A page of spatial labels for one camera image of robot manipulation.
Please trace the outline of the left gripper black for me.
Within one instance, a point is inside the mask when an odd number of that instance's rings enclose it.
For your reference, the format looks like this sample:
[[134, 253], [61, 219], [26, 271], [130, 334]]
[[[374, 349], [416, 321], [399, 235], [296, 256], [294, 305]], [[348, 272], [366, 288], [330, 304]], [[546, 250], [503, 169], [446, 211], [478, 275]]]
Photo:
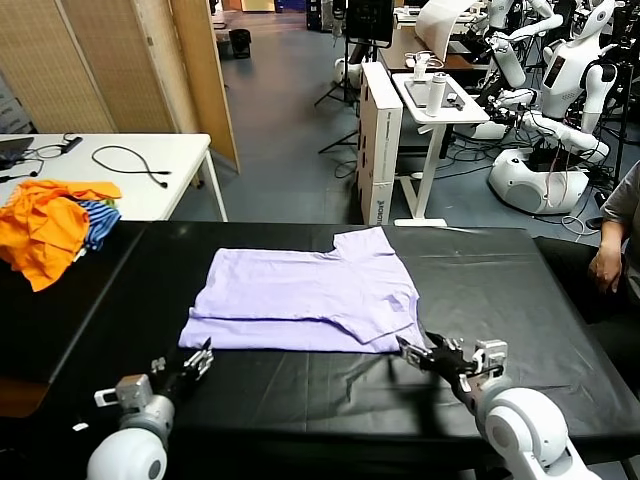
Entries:
[[182, 401], [193, 393], [196, 383], [207, 373], [214, 360], [211, 338], [178, 368], [166, 368], [166, 358], [151, 361], [153, 392], [171, 401]]

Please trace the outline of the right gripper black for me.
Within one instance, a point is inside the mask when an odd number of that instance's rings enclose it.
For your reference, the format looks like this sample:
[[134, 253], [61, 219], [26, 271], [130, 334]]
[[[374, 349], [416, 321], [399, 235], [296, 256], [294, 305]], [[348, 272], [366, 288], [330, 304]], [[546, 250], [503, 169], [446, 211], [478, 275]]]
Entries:
[[425, 331], [425, 336], [431, 342], [429, 348], [414, 345], [401, 336], [396, 337], [399, 354], [409, 365], [420, 371], [431, 370], [448, 383], [458, 383], [460, 376], [476, 371], [476, 363], [464, 359], [458, 340], [431, 331]]

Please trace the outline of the person's bare hand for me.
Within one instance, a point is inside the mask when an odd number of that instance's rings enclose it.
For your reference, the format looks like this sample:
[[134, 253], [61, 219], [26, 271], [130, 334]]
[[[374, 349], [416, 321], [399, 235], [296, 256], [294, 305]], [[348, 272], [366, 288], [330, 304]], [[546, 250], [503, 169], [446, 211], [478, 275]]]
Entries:
[[589, 274], [601, 293], [616, 293], [622, 274], [620, 246], [602, 243], [589, 265]]

